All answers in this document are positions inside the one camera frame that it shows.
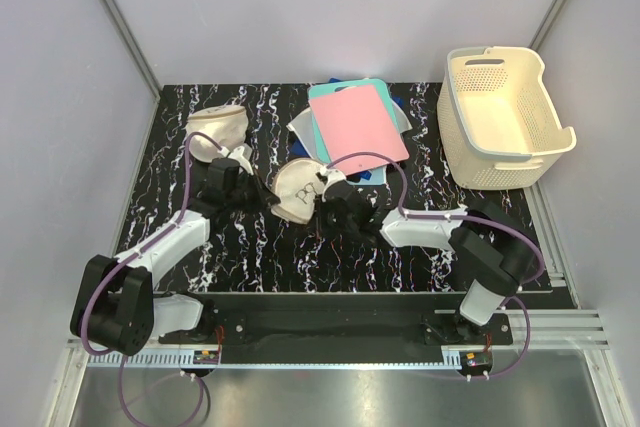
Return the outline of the mesh laundry bag with glasses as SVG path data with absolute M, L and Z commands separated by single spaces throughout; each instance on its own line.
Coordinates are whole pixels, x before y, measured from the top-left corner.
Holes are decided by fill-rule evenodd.
M 280 199 L 271 213 L 296 224 L 308 224 L 315 212 L 316 197 L 325 184 L 318 174 L 323 164 L 309 158 L 299 158 L 285 164 L 277 173 L 272 192 Z

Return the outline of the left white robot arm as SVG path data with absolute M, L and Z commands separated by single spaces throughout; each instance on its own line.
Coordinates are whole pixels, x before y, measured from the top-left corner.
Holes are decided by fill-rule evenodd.
M 210 241 L 234 211 L 264 210 L 279 197 L 250 166 L 221 158 L 204 181 L 188 185 L 182 207 L 157 232 L 114 257 L 86 264 L 70 331 L 92 355 L 137 354 L 151 339 L 182 332 L 196 343 L 215 333 L 213 305 L 187 292 L 158 293 L 159 281 Z

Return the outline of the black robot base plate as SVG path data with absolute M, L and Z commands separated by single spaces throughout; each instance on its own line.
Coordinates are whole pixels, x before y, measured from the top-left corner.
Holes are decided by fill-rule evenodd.
M 442 360 L 442 348 L 510 347 L 506 314 L 481 328 L 455 328 L 460 293 L 208 293 L 208 337 L 184 332 L 161 338 L 199 347 L 222 342 L 222 362 L 373 366 Z

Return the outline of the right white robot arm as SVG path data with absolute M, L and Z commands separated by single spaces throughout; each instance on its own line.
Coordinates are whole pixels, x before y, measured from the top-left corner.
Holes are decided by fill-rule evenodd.
M 316 201 L 323 231 L 376 247 L 420 247 L 455 254 L 473 280 L 463 298 L 454 331 L 476 343 L 490 330 L 494 311 L 545 269 L 544 257 L 530 235 L 496 204 L 477 199 L 445 211 L 374 207 L 345 180 L 321 176 Z

